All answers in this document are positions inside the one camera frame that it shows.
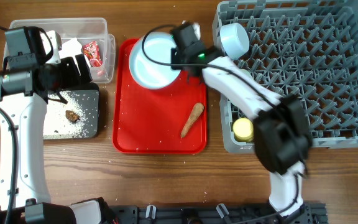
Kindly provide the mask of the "light blue plate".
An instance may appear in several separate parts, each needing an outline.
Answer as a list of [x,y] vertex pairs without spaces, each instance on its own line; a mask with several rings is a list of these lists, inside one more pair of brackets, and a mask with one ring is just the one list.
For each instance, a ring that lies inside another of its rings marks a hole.
[[[180,70],[171,66],[159,65],[149,60],[142,51],[141,37],[133,46],[129,56],[129,70],[135,82],[149,90],[165,88],[173,83]],[[153,60],[163,63],[171,62],[171,49],[176,44],[173,37],[165,32],[152,32],[146,38],[144,50]]]

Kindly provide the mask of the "dark food scrap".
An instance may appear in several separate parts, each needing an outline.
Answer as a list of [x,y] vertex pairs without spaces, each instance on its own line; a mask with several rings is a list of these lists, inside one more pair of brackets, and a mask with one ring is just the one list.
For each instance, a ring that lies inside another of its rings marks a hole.
[[71,123],[76,123],[80,119],[80,116],[78,114],[76,114],[74,111],[71,111],[71,110],[66,110],[65,111],[65,117]]

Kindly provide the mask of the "white rice pile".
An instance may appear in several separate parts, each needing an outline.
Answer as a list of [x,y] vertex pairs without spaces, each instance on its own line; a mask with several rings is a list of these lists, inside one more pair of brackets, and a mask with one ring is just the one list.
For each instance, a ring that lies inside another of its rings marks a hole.
[[[86,138],[90,135],[87,130],[88,118],[83,106],[83,100],[86,99],[81,91],[61,91],[61,96],[67,100],[64,104],[59,102],[60,98],[56,95],[49,95],[47,104],[47,113],[45,115],[44,140],[51,139],[76,139]],[[71,110],[80,116],[76,123],[71,123],[65,117],[65,111]]]

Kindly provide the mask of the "brown carrot-like vegetable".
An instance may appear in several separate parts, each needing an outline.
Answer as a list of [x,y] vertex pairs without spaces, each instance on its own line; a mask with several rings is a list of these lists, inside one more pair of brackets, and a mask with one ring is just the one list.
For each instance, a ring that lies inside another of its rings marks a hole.
[[196,122],[196,120],[200,117],[202,112],[204,111],[204,105],[202,103],[196,103],[185,123],[183,129],[180,133],[180,137],[184,138],[189,132],[192,125]]

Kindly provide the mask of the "light blue bowl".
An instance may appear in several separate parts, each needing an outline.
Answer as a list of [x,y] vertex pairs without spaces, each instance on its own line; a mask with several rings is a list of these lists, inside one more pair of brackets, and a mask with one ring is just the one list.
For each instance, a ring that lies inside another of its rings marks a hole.
[[241,24],[223,25],[219,32],[223,50],[232,60],[241,58],[249,51],[249,36]]

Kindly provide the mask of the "yellow plastic cup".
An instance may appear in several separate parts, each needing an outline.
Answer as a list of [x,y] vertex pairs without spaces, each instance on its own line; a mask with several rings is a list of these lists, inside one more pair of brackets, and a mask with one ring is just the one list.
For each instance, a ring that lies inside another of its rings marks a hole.
[[232,125],[234,138],[239,142],[252,142],[254,140],[254,126],[251,120],[239,118]]

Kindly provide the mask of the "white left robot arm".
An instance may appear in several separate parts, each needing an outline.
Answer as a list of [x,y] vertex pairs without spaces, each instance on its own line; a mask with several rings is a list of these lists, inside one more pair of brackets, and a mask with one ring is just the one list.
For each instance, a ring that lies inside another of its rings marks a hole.
[[52,204],[44,169],[44,121],[50,93],[92,81],[85,56],[61,58],[39,27],[5,30],[0,70],[0,223],[115,223],[103,198]]

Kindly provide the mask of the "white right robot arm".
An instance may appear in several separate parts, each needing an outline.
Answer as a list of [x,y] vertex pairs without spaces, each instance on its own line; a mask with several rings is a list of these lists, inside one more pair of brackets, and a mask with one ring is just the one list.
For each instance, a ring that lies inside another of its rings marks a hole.
[[269,204],[276,215],[291,217],[303,205],[301,179],[307,173],[305,162],[312,145],[299,99],[267,89],[234,63],[250,48],[242,25],[220,28],[221,49],[207,48],[190,22],[170,33],[176,44],[172,67],[201,75],[205,84],[222,93],[252,123],[254,152],[270,173]]

